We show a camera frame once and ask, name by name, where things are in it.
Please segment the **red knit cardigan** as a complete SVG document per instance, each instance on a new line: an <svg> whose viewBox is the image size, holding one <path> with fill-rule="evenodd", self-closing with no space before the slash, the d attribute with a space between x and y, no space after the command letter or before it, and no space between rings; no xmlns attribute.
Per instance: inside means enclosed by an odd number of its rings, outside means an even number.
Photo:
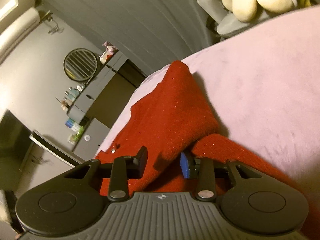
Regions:
<svg viewBox="0 0 320 240"><path fill-rule="evenodd" d="M129 180L129 193L195 192L197 180L184 179L180 154L189 150L198 157L225 163L236 159L297 189L300 186L268 161L219 133L219 124L189 68L173 62L156 88L131 107L131 117L104 146L97 159L111 163L135 155L145 146L148 163L141 179Z"/></svg>

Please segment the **grey drawer cabinet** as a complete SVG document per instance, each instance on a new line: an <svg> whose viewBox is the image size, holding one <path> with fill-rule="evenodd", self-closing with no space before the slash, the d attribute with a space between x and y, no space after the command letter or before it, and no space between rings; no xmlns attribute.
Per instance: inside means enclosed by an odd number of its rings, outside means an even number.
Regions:
<svg viewBox="0 0 320 240"><path fill-rule="evenodd" d="M94 159L109 131L110 128L105 124L96 118L92 119L86 126L72 152L85 161Z"/></svg>

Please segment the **blue white box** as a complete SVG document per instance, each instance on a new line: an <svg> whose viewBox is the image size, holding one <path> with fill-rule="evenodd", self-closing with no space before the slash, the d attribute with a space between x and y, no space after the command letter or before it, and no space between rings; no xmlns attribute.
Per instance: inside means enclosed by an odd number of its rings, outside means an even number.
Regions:
<svg viewBox="0 0 320 240"><path fill-rule="evenodd" d="M69 118L65 125L70 128L73 132L78 133L80 132L82 126L80 126L78 123L76 123L73 119Z"/></svg>

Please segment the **grey vanity dressing table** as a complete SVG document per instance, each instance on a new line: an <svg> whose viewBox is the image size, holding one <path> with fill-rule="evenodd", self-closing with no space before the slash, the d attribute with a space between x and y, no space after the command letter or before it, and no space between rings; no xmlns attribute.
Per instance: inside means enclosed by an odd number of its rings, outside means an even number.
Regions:
<svg viewBox="0 0 320 240"><path fill-rule="evenodd" d="M111 127L145 75L121 51L105 64L98 59L98 70L88 81L81 82L84 90L66 113L77 123L97 118Z"/></svg>

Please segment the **cosmetic bottles group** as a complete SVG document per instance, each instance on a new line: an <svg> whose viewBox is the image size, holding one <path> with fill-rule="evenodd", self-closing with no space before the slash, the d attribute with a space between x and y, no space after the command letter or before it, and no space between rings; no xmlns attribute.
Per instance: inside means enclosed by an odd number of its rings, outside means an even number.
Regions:
<svg viewBox="0 0 320 240"><path fill-rule="evenodd" d="M67 113L72 105L75 103L76 99L80 96L81 92L84 90L85 85L77 85L75 88L69 87L68 90L65 90L65 96L60 101L61 108Z"/></svg>

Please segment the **pink plush bed blanket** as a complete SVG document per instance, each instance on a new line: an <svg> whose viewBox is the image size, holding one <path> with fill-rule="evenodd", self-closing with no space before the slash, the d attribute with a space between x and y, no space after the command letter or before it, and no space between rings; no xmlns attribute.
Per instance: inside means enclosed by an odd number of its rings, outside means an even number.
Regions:
<svg viewBox="0 0 320 240"><path fill-rule="evenodd" d="M292 178L319 176L319 6L268 20L183 62L231 140Z"/></svg>

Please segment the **round black vanity mirror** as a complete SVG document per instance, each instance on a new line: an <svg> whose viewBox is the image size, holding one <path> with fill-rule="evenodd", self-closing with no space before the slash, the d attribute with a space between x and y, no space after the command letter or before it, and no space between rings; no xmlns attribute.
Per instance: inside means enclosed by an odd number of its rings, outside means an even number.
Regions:
<svg viewBox="0 0 320 240"><path fill-rule="evenodd" d="M92 78L98 70L98 59L92 51L86 48L76 48L66 55L63 70L69 79L85 82Z"/></svg>

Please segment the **pink plush toy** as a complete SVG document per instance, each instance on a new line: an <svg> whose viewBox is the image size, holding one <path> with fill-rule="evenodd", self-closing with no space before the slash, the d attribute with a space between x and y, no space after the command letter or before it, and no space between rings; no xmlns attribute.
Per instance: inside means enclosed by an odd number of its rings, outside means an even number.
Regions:
<svg viewBox="0 0 320 240"><path fill-rule="evenodd" d="M99 58L100 62L105 64L118 51L118 48L108 41L106 41L103 46L105 47L105 51L99 56Z"/></svg>

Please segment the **grey curtain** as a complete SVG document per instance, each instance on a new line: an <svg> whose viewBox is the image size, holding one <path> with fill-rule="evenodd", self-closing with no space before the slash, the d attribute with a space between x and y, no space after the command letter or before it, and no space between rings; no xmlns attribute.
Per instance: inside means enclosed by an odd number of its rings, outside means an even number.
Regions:
<svg viewBox="0 0 320 240"><path fill-rule="evenodd" d="M214 43L196 0L41 0L96 46L114 44L144 74Z"/></svg>

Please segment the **grey shell-shaped chair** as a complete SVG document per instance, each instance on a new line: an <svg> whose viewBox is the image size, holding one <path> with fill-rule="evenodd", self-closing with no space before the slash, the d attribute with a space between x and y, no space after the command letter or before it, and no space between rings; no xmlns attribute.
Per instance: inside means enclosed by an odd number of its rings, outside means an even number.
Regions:
<svg viewBox="0 0 320 240"><path fill-rule="evenodd" d="M310 0L311 6L319 4L319 0ZM241 22L226 9L221 0L197 0L200 7L216 22L216 31L223 38L239 34L254 25L267 21L280 14L274 14L258 6L257 14L250 22Z"/></svg>

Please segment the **white air conditioner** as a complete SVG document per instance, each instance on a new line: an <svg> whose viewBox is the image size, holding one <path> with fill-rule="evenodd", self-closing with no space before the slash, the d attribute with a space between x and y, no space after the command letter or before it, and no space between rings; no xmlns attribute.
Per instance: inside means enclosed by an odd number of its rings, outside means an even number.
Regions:
<svg viewBox="0 0 320 240"><path fill-rule="evenodd" d="M39 23L39 12L31 7L1 33L1 63Z"/></svg>

